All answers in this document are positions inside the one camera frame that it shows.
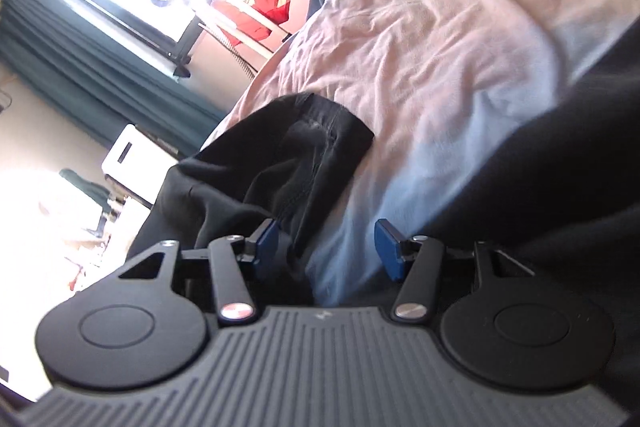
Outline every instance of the cable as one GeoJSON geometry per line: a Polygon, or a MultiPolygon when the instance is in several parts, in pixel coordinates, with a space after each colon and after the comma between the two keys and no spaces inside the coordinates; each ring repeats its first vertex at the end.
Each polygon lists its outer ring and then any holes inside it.
{"type": "Polygon", "coordinates": [[[255,69],[248,60],[246,60],[245,58],[242,58],[242,55],[238,53],[238,50],[236,50],[235,46],[231,44],[231,42],[226,37],[226,35],[217,26],[213,28],[209,28],[208,26],[205,26],[202,23],[199,24],[199,26],[201,26],[202,29],[206,30],[207,33],[211,35],[214,39],[216,39],[216,41],[219,42],[219,44],[221,44],[224,49],[226,49],[229,53],[231,53],[234,56],[234,58],[236,59],[238,64],[240,64],[240,67],[242,68],[244,73],[246,73],[249,79],[253,80],[255,78],[255,75],[258,72],[258,70],[255,69]]]}
{"type": "Polygon", "coordinates": [[[9,109],[11,107],[11,104],[14,103],[14,99],[12,99],[11,95],[5,91],[3,91],[2,89],[0,89],[0,95],[4,96],[9,102],[5,105],[2,102],[2,99],[0,98],[0,114],[3,111],[6,111],[7,109],[9,109]]]}

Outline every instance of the metal screw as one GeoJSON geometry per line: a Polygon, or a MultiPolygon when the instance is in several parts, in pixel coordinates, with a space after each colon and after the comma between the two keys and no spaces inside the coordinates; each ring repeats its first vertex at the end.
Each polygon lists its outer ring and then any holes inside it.
{"type": "Polygon", "coordinates": [[[396,316],[401,319],[415,320],[423,318],[427,314],[427,308],[422,304],[407,302],[400,304],[398,308],[396,308],[395,313],[396,316]]]}
{"type": "Polygon", "coordinates": [[[234,302],[225,304],[220,310],[220,315],[229,321],[242,321],[254,314],[254,307],[246,302],[234,302]]]}

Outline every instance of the round black pad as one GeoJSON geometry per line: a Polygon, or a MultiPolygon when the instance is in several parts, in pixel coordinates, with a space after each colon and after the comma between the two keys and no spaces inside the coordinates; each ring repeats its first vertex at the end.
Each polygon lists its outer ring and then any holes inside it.
{"type": "Polygon", "coordinates": [[[521,346],[550,346],[565,338],[571,328],[561,312],[539,304],[516,304],[495,316],[495,329],[521,346]]]}
{"type": "Polygon", "coordinates": [[[119,279],[130,266],[40,322],[36,349],[52,380],[105,391],[142,387],[170,377],[204,347],[206,322],[197,306],[173,293],[167,278],[119,279]]]}
{"type": "Polygon", "coordinates": [[[440,334],[469,372],[535,392],[590,380],[603,370],[614,344],[606,313],[538,277],[485,281],[445,312],[440,334]]]}

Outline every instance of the black fabric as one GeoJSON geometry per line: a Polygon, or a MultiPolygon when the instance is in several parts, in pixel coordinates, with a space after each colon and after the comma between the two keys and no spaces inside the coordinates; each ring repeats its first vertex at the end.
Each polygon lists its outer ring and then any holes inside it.
{"type": "Polygon", "coordinates": [[[275,266],[262,268],[262,304],[309,304],[298,257],[372,140],[358,118],[321,96],[274,100],[169,170],[127,258],[165,239],[187,250],[248,236],[273,217],[290,245],[280,248],[275,266]]]}
{"type": "MultiPolygon", "coordinates": [[[[636,22],[569,99],[516,131],[416,231],[457,247],[502,243],[603,307],[616,347],[599,384],[631,410],[640,409],[639,36],[636,22]]],[[[386,305],[396,291],[374,294],[386,305]]]]}
{"type": "Polygon", "coordinates": [[[640,413],[633,415],[620,427],[640,427],[640,413]]]}

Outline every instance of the white bed sheet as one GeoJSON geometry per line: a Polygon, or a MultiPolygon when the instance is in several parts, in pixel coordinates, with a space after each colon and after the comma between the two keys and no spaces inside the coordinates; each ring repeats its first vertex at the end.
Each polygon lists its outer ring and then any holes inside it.
{"type": "Polygon", "coordinates": [[[346,106],[375,133],[309,246],[316,299],[336,305],[381,269],[378,218],[403,233],[420,229],[639,14],[640,0],[326,0],[212,138],[304,90],[346,106]]]}

